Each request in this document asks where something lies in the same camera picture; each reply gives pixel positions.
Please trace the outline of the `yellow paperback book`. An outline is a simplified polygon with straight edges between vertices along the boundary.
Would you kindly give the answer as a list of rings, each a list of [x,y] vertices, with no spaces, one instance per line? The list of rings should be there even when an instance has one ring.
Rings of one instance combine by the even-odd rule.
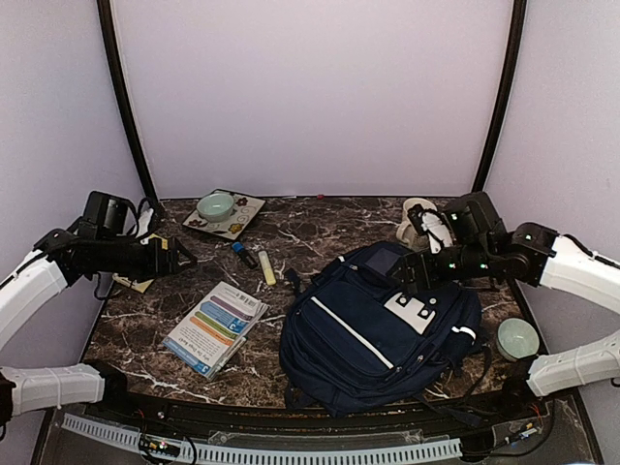
[[[162,241],[162,247],[167,250],[168,246],[169,246],[169,242],[166,238],[161,237],[160,235],[154,233],[152,235],[150,235],[148,238],[145,238],[141,241],[142,244],[147,244],[149,243],[152,239],[159,239]],[[150,285],[154,282],[153,279],[150,280],[146,280],[146,281],[136,281],[136,280],[131,280],[127,277],[124,276],[120,276],[117,273],[113,273],[112,274],[112,280],[117,283],[120,284],[130,290],[136,291],[140,294],[144,294],[147,289],[150,287]]]

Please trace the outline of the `dog reader book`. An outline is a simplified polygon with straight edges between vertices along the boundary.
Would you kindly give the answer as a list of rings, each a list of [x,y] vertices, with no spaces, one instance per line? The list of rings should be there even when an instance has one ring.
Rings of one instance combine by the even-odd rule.
[[[163,345],[211,380],[268,309],[268,304],[220,282],[165,337]]]

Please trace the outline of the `navy blue student backpack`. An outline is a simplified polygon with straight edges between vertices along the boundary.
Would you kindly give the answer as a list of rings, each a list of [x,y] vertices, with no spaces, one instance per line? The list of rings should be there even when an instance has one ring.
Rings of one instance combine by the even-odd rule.
[[[279,360],[285,405],[315,403],[333,417],[423,391],[482,345],[482,306],[456,283],[411,294],[388,275],[406,247],[387,241],[335,258],[295,294]]]

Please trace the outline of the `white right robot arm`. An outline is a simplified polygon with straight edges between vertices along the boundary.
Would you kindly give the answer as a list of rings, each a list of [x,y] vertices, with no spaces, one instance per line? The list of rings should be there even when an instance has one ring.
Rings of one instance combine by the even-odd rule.
[[[498,237],[481,234],[437,253],[410,252],[387,275],[412,293],[449,281],[492,276],[577,295],[619,311],[619,262],[586,249],[577,239],[535,223]],[[619,377],[619,333],[558,354],[537,356],[524,384],[511,384],[494,400],[504,420],[517,419],[532,403],[566,388]]]

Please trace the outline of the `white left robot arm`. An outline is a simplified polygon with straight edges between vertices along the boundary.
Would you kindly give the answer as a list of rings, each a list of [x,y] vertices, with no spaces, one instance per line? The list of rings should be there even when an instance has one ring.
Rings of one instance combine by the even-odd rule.
[[[150,231],[101,238],[86,236],[82,220],[42,237],[1,283],[1,342],[7,344],[50,300],[82,278],[116,273],[138,282],[180,273],[197,257],[178,240]],[[87,360],[71,366],[1,369],[1,422],[24,413],[79,403],[98,403],[116,422],[137,413],[127,378],[110,364]]]

